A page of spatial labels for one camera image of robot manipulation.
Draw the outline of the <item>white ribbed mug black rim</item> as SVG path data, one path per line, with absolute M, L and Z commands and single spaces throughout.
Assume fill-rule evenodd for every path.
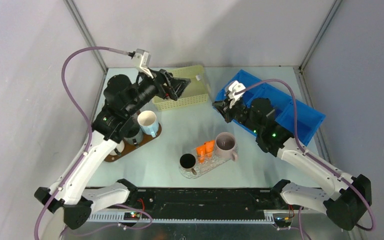
M 110 152 L 111 156 L 121 156 L 125 148 L 125 143 L 122 140 L 117 146 Z

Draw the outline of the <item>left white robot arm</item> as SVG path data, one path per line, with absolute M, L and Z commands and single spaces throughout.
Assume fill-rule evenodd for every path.
M 141 82 L 132 83 L 118 74 L 108 80 L 103 90 L 104 106 L 91 124 L 84 150 L 63 175 L 50 187 L 39 187 L 34 197 L 51 213 L 64 210 L 63 222 L 72 229 L 81 227 L 90 215 L 101 209 L 122 204 L 133 208 L 138 202 L 134 186 L 118 180 L 109 187 L 86 191 L 86 185 L 104 159 L 126 137 L 135 124 L 134 115 L 154 97 L 177 101 L 191 83 L 189 78 L 174 77 L 160 69 L 151 75 L 138 73 Z

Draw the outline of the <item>orange toothpaste tube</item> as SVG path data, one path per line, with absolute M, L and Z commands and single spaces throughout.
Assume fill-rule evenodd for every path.
M 209 140 L 204 143 L 205 156 L 211 158 L 213 156 L 215 140 Z
M 205 145 L 201 145 L 201 146 L 198 146 L 196 149 L 196 155 L 197 155 L 197 159 L 198 159 L 198 162 L 200 164 L 204 163 L 205 162 L 205 159 L 206 159 L 206 146 Z

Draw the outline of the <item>clear textured plastic box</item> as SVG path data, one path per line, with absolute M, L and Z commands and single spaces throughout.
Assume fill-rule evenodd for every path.
M 213 157 L 215 146 L 216 141 L 210 140 L 195 148 L 194 152 L 196 153 L 198 166 L 201 166 Z

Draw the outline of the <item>light blue mug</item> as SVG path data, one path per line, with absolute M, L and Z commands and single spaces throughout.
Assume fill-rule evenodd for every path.
M 157 133 L 159 131 L 159 122 L 157 115 L 153 111 L 142 111 L 137 117 L 137 122 L 146 135 L 149 135 L 152 138 L 157 137 Z

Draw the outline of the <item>pink mug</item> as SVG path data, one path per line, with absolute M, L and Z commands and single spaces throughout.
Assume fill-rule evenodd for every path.
M 233 134 L 221 132 L 215 138 L 214 153 L 217 157 L 236 162 L 238 156 L 238 144 Z

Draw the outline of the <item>dark grey mug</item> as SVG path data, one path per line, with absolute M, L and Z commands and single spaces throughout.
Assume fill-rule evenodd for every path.
M 138 147 L 143 141 L 144 134 L 140 126 L 133 126 L 124 137 L 124 140 L 132 146 Z

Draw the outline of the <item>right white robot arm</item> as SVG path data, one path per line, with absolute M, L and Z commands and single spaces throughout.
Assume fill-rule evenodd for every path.
M 319 185 L 316 189 L 280 180 L 271 189 L 275 208 L 298 205 L 325 214 L 343 230 L 359 226 L 372 204 L 371 181 L 366 176 L 353 176 L 309 151 L 293 132 L 275 121 L 275 110 L 267 98 L 256 98 L 250 106 L 229 99 L 215 101 L 212 106 L 227 123 L 236 121 L 254 132 L 264 153 L 291 164 Z

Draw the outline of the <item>brown mug black inside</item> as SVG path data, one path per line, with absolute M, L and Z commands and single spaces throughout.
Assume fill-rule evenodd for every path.
M 183 154 L 179 159 L 180 166 L 187 172 L 191 172 L 192 174 L 196 175 L 197 172 L 194 169 L 195 165 L 197 163 L 196 158 L 191 153 L 185 153 Z

